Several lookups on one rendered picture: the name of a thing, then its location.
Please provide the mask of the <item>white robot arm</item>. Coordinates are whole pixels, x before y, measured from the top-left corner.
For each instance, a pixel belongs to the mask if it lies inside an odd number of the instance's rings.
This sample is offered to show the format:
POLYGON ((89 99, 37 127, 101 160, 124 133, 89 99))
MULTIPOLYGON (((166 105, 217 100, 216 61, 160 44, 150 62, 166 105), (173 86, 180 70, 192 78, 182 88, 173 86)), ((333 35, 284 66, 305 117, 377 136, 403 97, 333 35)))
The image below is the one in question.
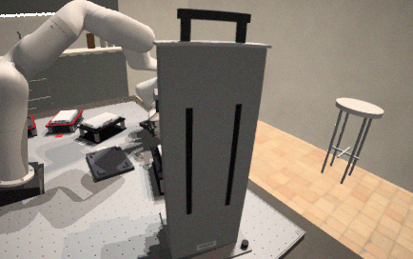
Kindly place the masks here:
MULTIPOLYGON (((55 12, 0 59, 0 188, 33 178, 28 155, 29 80, 48 69, 83 30, 120 46, 132 69, 157 70, 157 60, 148 53, 155 41, 150 27, 86 0, 71 1, 55 12)), ((159 112, 157 77, 135 89, 148 110, 155 106, 159 112)))

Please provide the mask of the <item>black cylindrical knob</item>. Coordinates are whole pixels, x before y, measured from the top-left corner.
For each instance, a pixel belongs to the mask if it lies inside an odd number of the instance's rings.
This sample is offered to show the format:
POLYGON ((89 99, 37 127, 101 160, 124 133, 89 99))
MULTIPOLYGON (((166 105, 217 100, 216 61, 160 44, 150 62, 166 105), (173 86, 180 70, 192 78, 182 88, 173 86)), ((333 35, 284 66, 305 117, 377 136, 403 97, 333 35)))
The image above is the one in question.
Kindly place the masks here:
POLYGON ((244 240, 242 241, 241 247, 242 247, 243 249, 246 249, 246 248, 248 247, 248 241, 247 241, 246 239, 244 239, 244 240))

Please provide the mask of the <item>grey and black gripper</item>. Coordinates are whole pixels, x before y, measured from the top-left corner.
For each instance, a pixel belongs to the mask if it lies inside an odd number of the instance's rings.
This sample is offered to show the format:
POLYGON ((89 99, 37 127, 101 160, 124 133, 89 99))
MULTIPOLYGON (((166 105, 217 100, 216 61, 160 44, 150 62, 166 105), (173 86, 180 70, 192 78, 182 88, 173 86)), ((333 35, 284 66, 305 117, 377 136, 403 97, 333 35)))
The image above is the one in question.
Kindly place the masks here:
POLYGON ((148 120, 140 122, 139 125, 143 129, 148 130, 149 133, 152 134, 152 137, 155 136, 154 131, 160 131, 160 128, 159 128, 159 112, 155 111, 155 106, 149 111, 148 120))

